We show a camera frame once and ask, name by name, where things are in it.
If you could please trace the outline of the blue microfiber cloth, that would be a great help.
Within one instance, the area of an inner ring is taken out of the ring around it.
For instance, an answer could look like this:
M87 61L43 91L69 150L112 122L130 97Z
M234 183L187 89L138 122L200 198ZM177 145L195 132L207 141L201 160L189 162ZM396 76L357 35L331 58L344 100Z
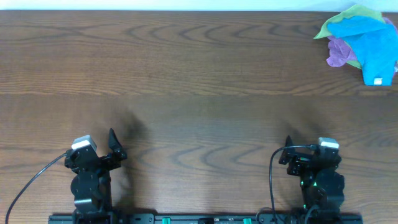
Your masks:
M329 23L327 28L352 48L361 65L365 85L392 85L397 63L397 32L392 24L353 16Z

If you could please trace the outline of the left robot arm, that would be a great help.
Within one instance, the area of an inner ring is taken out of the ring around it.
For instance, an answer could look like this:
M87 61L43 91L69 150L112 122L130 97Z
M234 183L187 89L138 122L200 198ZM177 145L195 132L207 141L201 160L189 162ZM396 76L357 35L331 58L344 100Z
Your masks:
M97 146L90 135L73 141L64 165L76 174L70 189L74 195L73 223L119 223L122 218L113 209L110 172L121 167L127 153L111 128L108 146L111 152L98 156Z

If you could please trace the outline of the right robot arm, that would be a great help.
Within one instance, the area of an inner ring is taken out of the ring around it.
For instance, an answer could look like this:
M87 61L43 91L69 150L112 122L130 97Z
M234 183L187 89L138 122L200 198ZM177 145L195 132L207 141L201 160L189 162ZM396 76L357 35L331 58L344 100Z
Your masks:
M300 178L303 208L292 212L286 223L342 223L345 178L337 173L341 162L339 143L320 137L317 144L295 145L286 137L279 164L288 165L287 174Z

